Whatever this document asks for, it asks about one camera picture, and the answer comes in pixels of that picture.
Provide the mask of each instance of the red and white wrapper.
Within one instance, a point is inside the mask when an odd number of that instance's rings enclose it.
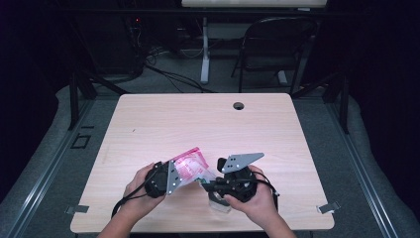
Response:
[[[191,149],[172,160],[182,179],[179,186],[187,185],[196,180],[199,180],[200,183],[207,183],[216,178],[213,173],[207,170],[209,166],[198,147]]]

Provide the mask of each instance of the chair backrest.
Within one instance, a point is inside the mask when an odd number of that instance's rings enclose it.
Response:
[[[315,34],[317,23],[306,17],[273,17],[261,19],[247,29],[243,41],[243,49],[259,49],[261,52],[276,50],[296,52],[312,35]]]

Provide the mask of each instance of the table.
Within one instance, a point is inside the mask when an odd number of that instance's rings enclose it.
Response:
[[[327,0],[182,0],[183,7],[190,8],[297,8],[308,11],[310,8],[324,8]],[[209,82],[210,58],[208,51],[208,22],[203,18],[203,64],[200,82]]]
[[[233,104],[244,104],[242,110]],[[79,205],[74,233],[100,232],[136,171],[198,147],[216,170],[220,157],[264,153],[261,168],[280,193],[278,210],[293,230],[325,230],[332,214],[294,106],[284,93],[126,94],[115,109]],[[261,230],[237,210],[212,209],[194,182],[166,197],[133,232],[228,232]]]

